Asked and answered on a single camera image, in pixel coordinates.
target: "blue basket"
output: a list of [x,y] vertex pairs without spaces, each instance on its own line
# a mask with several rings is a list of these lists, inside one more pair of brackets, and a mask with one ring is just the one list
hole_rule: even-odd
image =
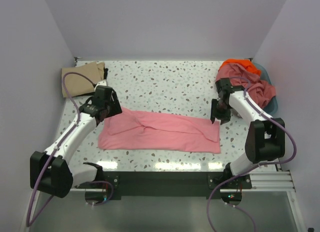
[[[267,71],[265,70],[265,68],[257,63],[253,63],[255,65],[256,68],[258,68],[259,70],[261,70],[261,80],[265,80],[267,81],[269,84],[272,84],[270,81],[270,78],[268,76]],[[263,109],[266,113],[273,115],[276,113],[276,111],[278,110],[278,103],[277,103],[277,99],[276,97],[273,97],[270,102],[268,103],[268,105],[266,105]]]

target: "pink clothing pile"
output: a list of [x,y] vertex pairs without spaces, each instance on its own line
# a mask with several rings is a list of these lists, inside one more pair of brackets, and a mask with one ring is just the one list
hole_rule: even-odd
[[[259,75],[248,72],[243,66],[237,63],[229,63],[220,67],[215,80],[230,77],[244,77],[249,79],[251,82],[251,87],[248,89],[249,95],[261,108],[264,108],[271,98],[276,95],[274,86],[270,85],[267,81],[260,80]],[[234,86],[242,85],[246,87],[248,84],[243,79],[231,79],[230,82]]]
[[104,120],[102,149],[164,149],[220,153],[219,122],[181,115],[131,111]]

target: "speckled tabletop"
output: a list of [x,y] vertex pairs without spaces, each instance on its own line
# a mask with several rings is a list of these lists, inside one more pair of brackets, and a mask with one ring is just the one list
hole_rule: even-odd
[[[92,61],[78,61],[77,66]],[[108,84],[117,92],[123,107],[159,113],[210,118],[211,99],[217,98],[214,82],[222,62],[210,61],[104,61],[109,68]],[[87,96],[76,97],[77,104]],[[76,115],[66,99],[58,135]],[[220,127],[221,154],[168,150],[103,150],[98,148],[101,123],[73,155],[70,166],[83,162],[117,171],[222,171],[225,164],[243,152],[248,127],[236,116]],[[275,171],[275,166],[258,168]]]

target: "cable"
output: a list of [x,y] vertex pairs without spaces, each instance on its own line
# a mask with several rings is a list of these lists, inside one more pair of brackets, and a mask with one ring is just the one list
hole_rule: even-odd
[[[73,105],[75,106],[75,109],[76,109],[76,113],[77,113],[77,119],[76,119],[76,122],[75,124],[71,127],[71,129],[61,138],[61,140],[58,142],[58,144],[56,145],[56,147],[59,149],[59,147],[61,146],[61,144],[64,142],[64,140],[72,133],[72,131],[76,128],[76,126],[78,125],[79,121],[80,121],[80,111],[79,111],[79,107],[77,106],[75,100],[72,98],[70,92],[68,91],[68,89],[66,88],[66,83],[65,83],[65,79],[66,79],[66,76],[67,75],[70,75],[70,74],[76,74],[76,75],[79,75],[85,79],[87,79],[93,86],[95,86],[95,84],[93,83],[93,81],[91,81],[89,78],[87,78],[86,76],[80,74],[80,73],[76,73],[76,72],[69,72],[69,73],[66,73],[63,77],[62,77],[62,86],[65,90],[65,93],[67,94],[68,98],[71,100],[71,102],[73,103]],[[41,178],[42,176],[44,175],[44,172],[46,170],[46,168],[49,166],[50,164],[50,161],[52,160],[54,154],[57,152],[57,149],[54,149],[51,153],[51,155],[49,156],[49,158],[47,159],[46,163],[44,164],[38,178],[36,179],[36,182],[35,182],[35,185],[34,185],[34,188],[33,188],[33,191],[32,191],[32,194],[31,194],[31,198],[30,198],[30,202],[29,202],[29,207],[28,207],[28,210],[27,210],[27,214],[26,214],[26,225],[27,227],[30,227],[34,221],[36,220],[36,218],[40,215],[40,213],[43,211],[43,209],[45,208],[45,206],[50,202],[50,200],[53,198],[53,195],[50,196],[50,198],[44,203],[43,207],[37,212],[37,214],[35,216],[33,216],[32,220],[30,221],[30,216],[31,216],[31,211],[32,211],[32,207],[33,207],[33,204],[34,204],[34,200],[35,200],[35,197],[36,197],[36,192],[38,190],[38,186],[40,184],[40,181],[41,181]]]
[[[256,112],[260,113],[260,109],[257,108],[257,107],[249,100],[249,98],[247,98],[247,90],[248,90],[248,88],[251,86],[251,82],[250,82],[247,78],[243,78],[243,77],[230,77],[230,79],[243,79],[243,80],[245,80],[245,81],[248,83],[247,86],[246,86],[246,88],[245,88],[244,91],[243,91],[243,95],[244,95],[244,97],[245,97],[245,100],[250,104],[250,106],[251,106]],[[292,137],[292,135],[288,132],[288,130],[287,130],[286,128],[284,128],[282,125],[280,125],[279,123],[277,123],[277,122],[274,121],[273,119],[267,117],[264,113],[261,113],[261,116],[262,116],[264,119],[266,119],[266,120],[270,121],[271,123],[273,123],[274,125],[276,125],[277,127],[279,127],[283,132],[286,133],[286,135],[289,137],[289,139],[290,139],[291,142],[292,142],[292,145],[293,145],[293,153],[292,153],[292,156],[291,156],[290,158],[288,158],[288,159],[286,159],[286,160],[284,160],[284,161],[279,161],[279,162],[262,162],[262,163],[259,163],[259,165],[284,164],[284,163],[288,163],[288,162],[292,161],[292,160],[295,158],[296,154],[297,154],[297,145],[296,145],[296,142],[295,142],[294,138]],[[210,194],[210,196],[209,196],[209,198],[208,198],[208,202],[207,202],[207,204],[206,204],[206,208],[207,208],[207,209],[206,209],[206,216],[207,216],[208,221],[209,221],[209,224],[210,224],[210,226],[211,226],[211,228],[213,229],[214,232],[217,232],[217,230],[216,230],[216,228],[214,227],[214,225],[213,225],[213,223],[212,223],[212,221],[211,221],[211,219],[210,219],[210,214],[209,214],[210,201],[211,201],[211,198],[212,198],[212,196],[214,195],[214,193],[215,193],[215,192],[218,190],[218,188],[220,188],[222,185],[224,185],[224,184],[226,184],[226,183],[229,183],[229,182],[231,182],[231,181],[233,181],[233,180],[235,180],[235,179],[237,179],[237,178],[239,178],[239,177],[242,177],[242,176],[250,173],[252,170],[258,168],[259,165],[257,164],[256,166],[248,169],[246,172],[243,172],[243,173],[241,173],[241,174],[238,174],[238,175],[236,175],[236,176],[234,176],[234,177],[232,177],[232,178],[230,178],[230,179],[227,179],[226,181],[220,183],[217,187],[215,187],[215,188],[213,189],[213,191],[211,192],[211,194]],[[253,223],[253,225],[254,225],[254,227],[253,227],[254,232],[257,232],[256,222],[255,222],[254,219],[248,214],[248,212],[246,212],[244,209],[242,209],[242,208],[240,208],[240,207],[238,207],[238,206],[235,206],[235,208],[241,210],[241,211],[244,212],[246,215],[248,215],[248,217],[251,219],[251,221],[252,221],[252,223]]]

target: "grey floor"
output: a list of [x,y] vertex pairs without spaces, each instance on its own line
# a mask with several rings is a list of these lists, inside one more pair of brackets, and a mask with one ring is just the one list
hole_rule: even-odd
[[[37,209],[48,197],[41,194]],[[93,207],[83,192],[54,198],[32,226],[36,231],[212,231],[204,197],[123,197]],[[297,231],[286,192],[247,192],[240,206],[255,219],[258,231]],[[212,200],[210,216],[219,232],[253,231],[252,222],[241,211],[221,200]]]

